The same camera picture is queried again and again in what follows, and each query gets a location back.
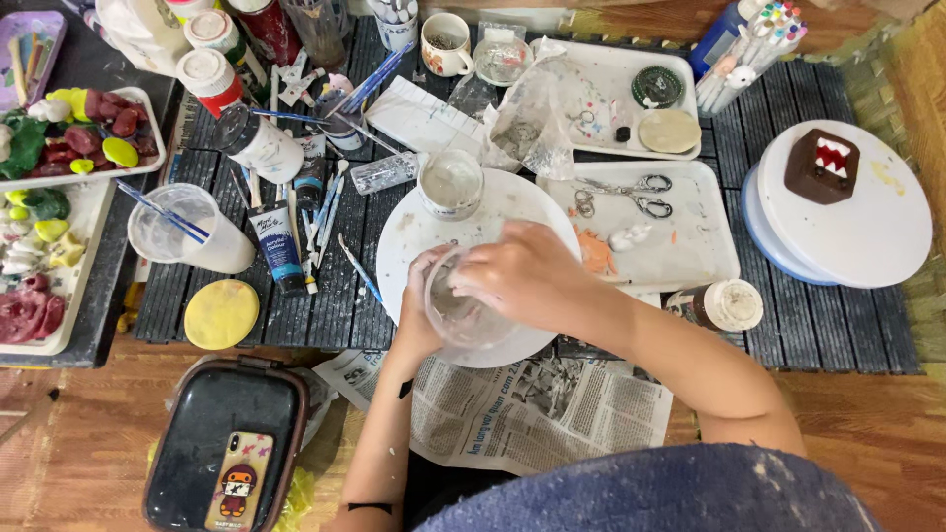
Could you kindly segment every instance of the beige circular disc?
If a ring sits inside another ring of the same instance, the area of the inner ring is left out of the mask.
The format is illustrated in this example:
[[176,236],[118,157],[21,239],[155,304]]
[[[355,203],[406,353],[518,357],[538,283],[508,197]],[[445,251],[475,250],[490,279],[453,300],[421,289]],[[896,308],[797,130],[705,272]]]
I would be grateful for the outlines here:
[[661,153],[688,151],[699,143],[701,134],[696,118],[674,109],[653,111],[638,125],[640,143]]
[[198,290],[184,311],[187,340],[201,349],[226,349],[246,338],[259,315],[253,287],[223,279]]

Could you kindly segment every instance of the brown box figure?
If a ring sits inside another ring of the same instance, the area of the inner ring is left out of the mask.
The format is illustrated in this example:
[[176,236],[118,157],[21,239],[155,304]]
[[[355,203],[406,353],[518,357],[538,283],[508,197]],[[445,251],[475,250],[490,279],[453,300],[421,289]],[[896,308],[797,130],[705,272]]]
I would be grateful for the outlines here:
[[811,130],[792,147],[785,187],[817,204],[830,205],[854,194],[861,151],[849,140]]

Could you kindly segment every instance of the purple tray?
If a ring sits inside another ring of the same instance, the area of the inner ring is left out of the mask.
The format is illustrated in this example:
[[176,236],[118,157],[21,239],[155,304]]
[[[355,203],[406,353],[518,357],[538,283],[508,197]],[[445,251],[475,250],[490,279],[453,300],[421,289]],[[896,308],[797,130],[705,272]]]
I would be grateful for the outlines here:
[[[9,41],[36,33],[37,45],[44,46],[40,62],[32,80],[26,80],[26,102],[33,103],[44,95],[49,73],[59,54],[62,37],[65,36],[65,18],[56,11],[18,11],[0,20],[0,112],[20,106],[13,82],[12,61],[9,56]],[[29,41],[20,42],[23,62],[29,59]]]

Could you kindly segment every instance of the blue bottle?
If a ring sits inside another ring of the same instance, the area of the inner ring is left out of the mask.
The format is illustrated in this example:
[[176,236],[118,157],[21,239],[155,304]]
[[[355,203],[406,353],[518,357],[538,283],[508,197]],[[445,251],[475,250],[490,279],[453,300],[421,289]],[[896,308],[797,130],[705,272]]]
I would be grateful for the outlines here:
[[748,20],[762,10],[767,0],[739,0],[726,6],[722,16],[716,19],[703,36],[700,44],[690,52],[688,61],[693,69],[693,77],[700,80],[716,63],[732,43],[739,37],[739,26],[746,26]]

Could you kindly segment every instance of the smartphone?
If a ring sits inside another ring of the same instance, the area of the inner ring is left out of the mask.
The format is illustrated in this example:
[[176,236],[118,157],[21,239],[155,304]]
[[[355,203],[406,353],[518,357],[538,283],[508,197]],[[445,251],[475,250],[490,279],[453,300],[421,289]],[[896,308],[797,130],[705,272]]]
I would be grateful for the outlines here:
[[204,528],[215,532],[250,532],[271,452],[272,436],[230,434]]

